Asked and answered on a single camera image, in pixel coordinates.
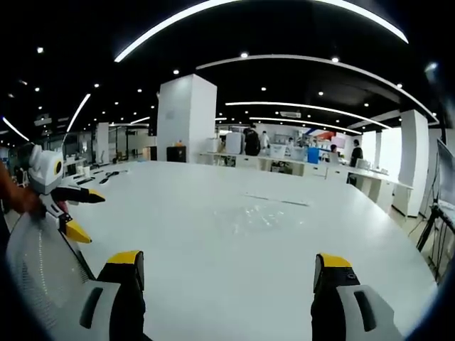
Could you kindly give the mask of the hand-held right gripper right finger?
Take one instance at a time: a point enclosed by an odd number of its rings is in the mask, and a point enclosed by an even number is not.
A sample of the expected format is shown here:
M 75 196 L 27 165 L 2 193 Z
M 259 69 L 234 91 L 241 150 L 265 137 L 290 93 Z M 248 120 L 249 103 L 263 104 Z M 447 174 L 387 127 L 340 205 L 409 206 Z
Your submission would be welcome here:
M 360 283 L 347 260 L 325 253 L 316 255 L 313 340 L 403 340 L 394 315 L 373 288 Z

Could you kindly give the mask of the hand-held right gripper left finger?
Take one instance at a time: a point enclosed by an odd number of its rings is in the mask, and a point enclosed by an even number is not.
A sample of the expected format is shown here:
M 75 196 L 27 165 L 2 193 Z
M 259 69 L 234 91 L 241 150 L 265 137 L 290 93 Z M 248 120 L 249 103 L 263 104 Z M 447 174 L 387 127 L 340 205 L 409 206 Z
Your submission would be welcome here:
M 95 280 L 72 292 L 60 313 L 61 340 L 145 340 L 144 254 L 109 258 Z

